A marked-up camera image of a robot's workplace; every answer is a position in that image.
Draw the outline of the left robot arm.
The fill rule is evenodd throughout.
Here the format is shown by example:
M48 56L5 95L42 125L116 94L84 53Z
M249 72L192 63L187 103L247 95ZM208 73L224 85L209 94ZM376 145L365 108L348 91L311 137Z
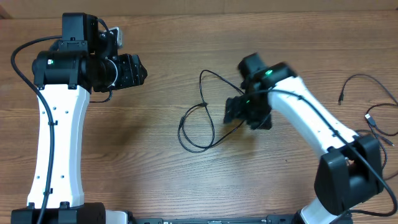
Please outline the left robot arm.
M92 92L144 83L147 70L137 55L118 54L118 27L82 12L62 16L62 33L32 62L28 81L38 98L40 124L37 162L25 208L12 223L134 223L130 211L107 210L85 202L81 181L83 123Z

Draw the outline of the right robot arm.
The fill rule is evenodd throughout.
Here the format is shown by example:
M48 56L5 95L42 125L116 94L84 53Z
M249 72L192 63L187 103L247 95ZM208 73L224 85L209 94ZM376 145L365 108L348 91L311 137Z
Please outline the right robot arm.
M226 100L224 122L251 129L272 127L280 112L319 158L316 198L294 215L269 216L272 223L351 223L349 210L384 190L378 141L339 122L284 62L268 67L257 53L238 64L244 94Z

